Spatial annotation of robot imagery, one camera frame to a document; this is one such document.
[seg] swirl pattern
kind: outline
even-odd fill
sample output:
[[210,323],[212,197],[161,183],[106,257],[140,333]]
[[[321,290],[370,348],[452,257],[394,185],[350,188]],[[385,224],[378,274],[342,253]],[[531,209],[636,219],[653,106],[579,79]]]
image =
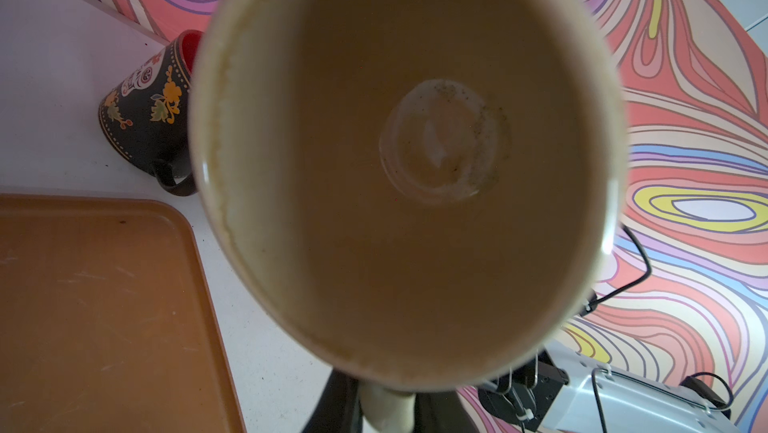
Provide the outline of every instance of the swirl pattern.
[[[166,38],[204,29],[217,0],[101,0]],[[712,371],[742,431],[768,431],[768,62],[719,0],[584,0],[624,80],[630,177],[624,222],[654,263],[647,282],[558,339],[649,379]],[[618,236],[596,290],[643,270]],[[714,384],[721,396],[724,390]],[[516,428],[461,389],[483,431]]]

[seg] black mug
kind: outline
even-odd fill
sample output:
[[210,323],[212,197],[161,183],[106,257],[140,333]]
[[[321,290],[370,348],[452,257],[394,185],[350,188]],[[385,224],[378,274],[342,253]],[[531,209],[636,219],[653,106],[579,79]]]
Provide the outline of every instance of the black mug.
[[112,147],[181,197],[197,191],[187,145],[187,110],[202,36],[198,30],[183,32],[99,104],[101,131]]

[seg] sugar skull design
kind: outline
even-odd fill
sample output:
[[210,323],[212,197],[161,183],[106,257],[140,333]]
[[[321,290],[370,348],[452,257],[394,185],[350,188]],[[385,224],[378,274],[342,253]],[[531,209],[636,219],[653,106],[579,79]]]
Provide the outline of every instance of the sugar skull design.
[[125,97],[133,90],[144,90],[151,85],[154,82],[154,79],[158,76],[164,55],[165,49],[161,50],[158,54],[147,60],[146,63],[142,64],[136,72],[133,72],[125,79],[123,86],[120,88],[120,93]]

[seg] yellow swirl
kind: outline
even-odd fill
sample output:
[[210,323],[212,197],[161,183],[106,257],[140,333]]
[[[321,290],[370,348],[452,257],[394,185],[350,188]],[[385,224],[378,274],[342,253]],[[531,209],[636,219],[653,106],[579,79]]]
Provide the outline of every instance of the yellow swirl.
[[565,324],[563,328],[571,338],[578,343],[582,355],[589,356],[602,363],[608,363],[610,361],[608,352],[605,351],[605,348],[603,348],[602,345],[600,345],[600,342],[598,342],[592,335],[576,325],[571,325],[571,323]]
[[[635,192],[634,202],[648,214],[690,227],[717,233],[753,233],[768,229],[768,198],[747,192],[698,190],[676,187],[645,187]],[[754,215],[747,218],[717,219],[695,216],[681,210],[681,200],[716,200],[748,208]]]
[[661,20],[661,0],[654,0],[654,7],[650,11],[650,23],[648,24],[648,37],[653,39],[659,32],[659,20]]

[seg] white countertop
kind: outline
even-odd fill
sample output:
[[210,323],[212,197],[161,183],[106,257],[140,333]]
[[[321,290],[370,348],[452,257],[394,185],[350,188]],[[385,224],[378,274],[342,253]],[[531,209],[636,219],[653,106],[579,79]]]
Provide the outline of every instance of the white countertop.
[[165,193],[101,133],[102,97],[163,43],[91,0],[0,0],[0,192],[148,198],[192,225],[249,431],[300,431],[330,367],[259,307],[197,195]]

